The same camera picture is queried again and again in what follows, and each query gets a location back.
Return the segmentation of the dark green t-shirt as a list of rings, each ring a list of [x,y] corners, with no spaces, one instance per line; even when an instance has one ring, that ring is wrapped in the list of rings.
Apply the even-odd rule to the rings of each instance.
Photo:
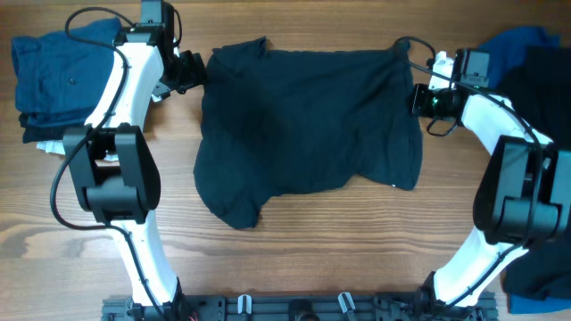
[[[340,188],[356,175],[414,189],[423,139],[408,105],[409,47],[284,51],[261,37],[214,49],[194,165],[207,209],[245,229],[273,197]]]

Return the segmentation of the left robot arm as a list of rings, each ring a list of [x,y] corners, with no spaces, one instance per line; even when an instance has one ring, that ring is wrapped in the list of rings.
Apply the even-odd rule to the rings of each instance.
[[[63,167],[79,205],[93,214],[94,230],[112,234],[132,286],[129,298],[105,302],[102,318],[195,320],[161,242],[161,179],[142,127],[152,100],[203,84],[203,62],[178,51],[165,22],[125,27],[109,47],[114,62],[99,103],[83,127],[63,137]]]

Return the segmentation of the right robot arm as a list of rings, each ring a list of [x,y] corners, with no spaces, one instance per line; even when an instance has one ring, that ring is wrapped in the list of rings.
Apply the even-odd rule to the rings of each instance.
[[[427,279],[429,313],[476,305],[481,292],[535,243],[562,236],[570,217],[570,152],[518,115],[488,88],[490,55],[459,49],[428,59],[427,84],[417,84],[411,111],[451,120],[490,153],[473,204],[474,227],[452,259]]]

